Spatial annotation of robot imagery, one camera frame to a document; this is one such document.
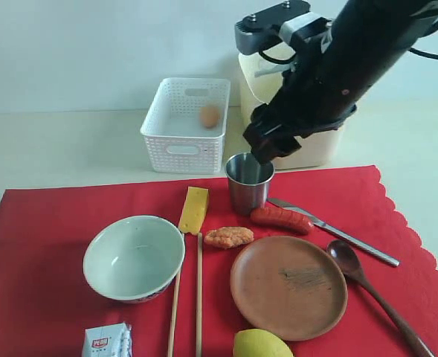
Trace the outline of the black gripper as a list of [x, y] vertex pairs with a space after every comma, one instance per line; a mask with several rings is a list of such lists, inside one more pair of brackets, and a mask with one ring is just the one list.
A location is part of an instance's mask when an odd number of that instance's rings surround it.
[[356, 110], [355, 66], [349, 62], [301, 63], [283, 74], [270, 103], [253, 111], [244, 139], [266, 164], [297, 152], [293, 138], [337, 129]]

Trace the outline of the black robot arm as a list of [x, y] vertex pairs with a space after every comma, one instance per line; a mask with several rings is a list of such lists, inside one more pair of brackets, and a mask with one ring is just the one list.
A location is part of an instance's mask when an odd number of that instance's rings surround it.
[[255, 159], [286, 157], [300, 138], [340, 128], [380, 77], [437, 30], [438, 1], [348, 1], [334, 19], [307, 1], [283, 1], [238, 21], [241, 54], [264, 55], [279, 43], [294, 51], [281, 87], [244, 131]]

